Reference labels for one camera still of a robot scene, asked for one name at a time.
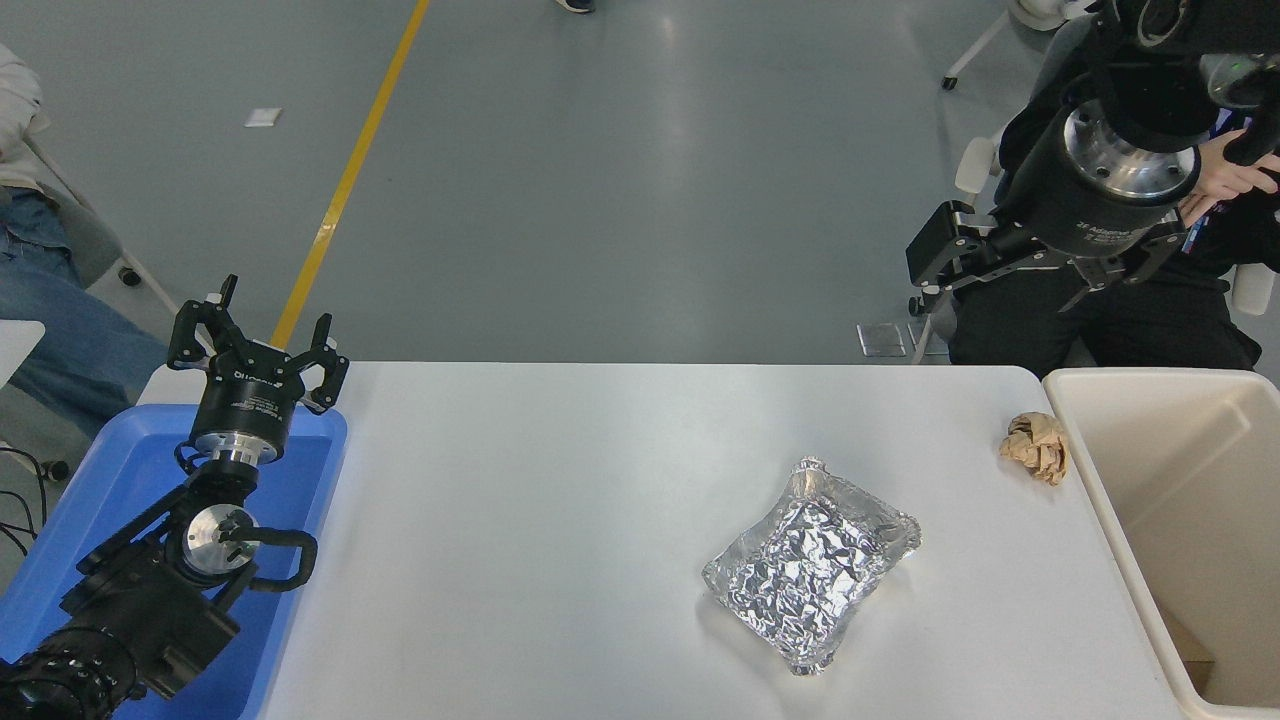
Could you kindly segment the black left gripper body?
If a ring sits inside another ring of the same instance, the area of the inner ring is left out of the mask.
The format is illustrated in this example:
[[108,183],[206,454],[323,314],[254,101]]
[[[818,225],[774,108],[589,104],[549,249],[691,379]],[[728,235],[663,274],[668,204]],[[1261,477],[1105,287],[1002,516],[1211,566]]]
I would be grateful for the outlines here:
[[268,447],[288,439],[302,373],[312,366],[259,342],[215,346],[207,382],[192,428],[192,443],[212,447],[232,434],[251,436]]

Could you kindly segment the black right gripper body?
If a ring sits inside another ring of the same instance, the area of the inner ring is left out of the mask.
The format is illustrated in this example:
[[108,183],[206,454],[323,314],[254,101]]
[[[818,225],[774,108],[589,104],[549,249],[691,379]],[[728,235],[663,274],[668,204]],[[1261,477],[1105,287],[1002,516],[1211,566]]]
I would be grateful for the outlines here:
[[1101,111],[1060,111],[1020,158],[1000,145],[1007,179],[1004,219],[1074,258],[1114,256],[1134,246],[1198,181],[1198,152],[1158,152],[1128,142]]

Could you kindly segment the person's right hand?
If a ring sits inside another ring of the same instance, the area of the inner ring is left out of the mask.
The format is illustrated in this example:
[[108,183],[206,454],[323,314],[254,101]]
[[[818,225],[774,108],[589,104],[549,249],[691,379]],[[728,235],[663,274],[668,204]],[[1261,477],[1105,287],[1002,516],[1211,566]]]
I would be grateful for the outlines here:
[[1254,161],[1226,159],[1228,145],[1242,135],[1242,129],[1229,131],[1198,146],[1199,178],[1196,192],[1202,199],[1226,201],[1256,190],[1263,193],[1277,192],[1277,154],[1266,152]]

